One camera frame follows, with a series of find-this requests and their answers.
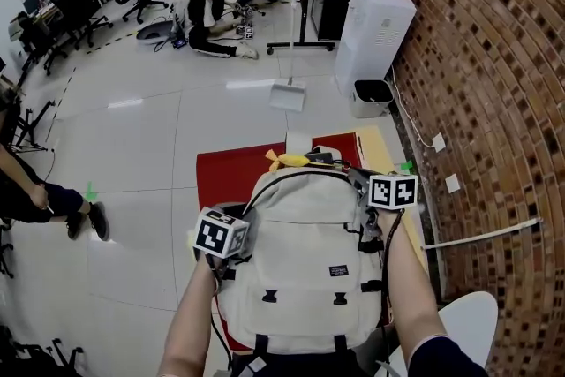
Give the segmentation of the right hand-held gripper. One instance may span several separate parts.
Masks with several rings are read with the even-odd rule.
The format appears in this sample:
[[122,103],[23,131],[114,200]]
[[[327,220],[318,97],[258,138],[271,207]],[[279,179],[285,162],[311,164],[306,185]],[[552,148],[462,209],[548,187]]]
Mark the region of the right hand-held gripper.
[[365,238],[380,241],[380,210],[400,214],[418,206],[418,177],[415,175],[395,172],[384,175],[360,168],[350,168],[348,175],[358,192],[360,226]]

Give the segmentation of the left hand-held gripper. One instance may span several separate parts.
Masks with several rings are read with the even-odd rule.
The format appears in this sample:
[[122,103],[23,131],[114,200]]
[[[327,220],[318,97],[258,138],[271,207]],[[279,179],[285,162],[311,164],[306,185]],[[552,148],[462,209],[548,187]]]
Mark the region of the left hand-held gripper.
[[204,207],[192,234],[196,260],[203,258],[216,281],[222,281],[231,260],[241,261],[249,255],[249,233],[252,226],[245,203],[223,203]]

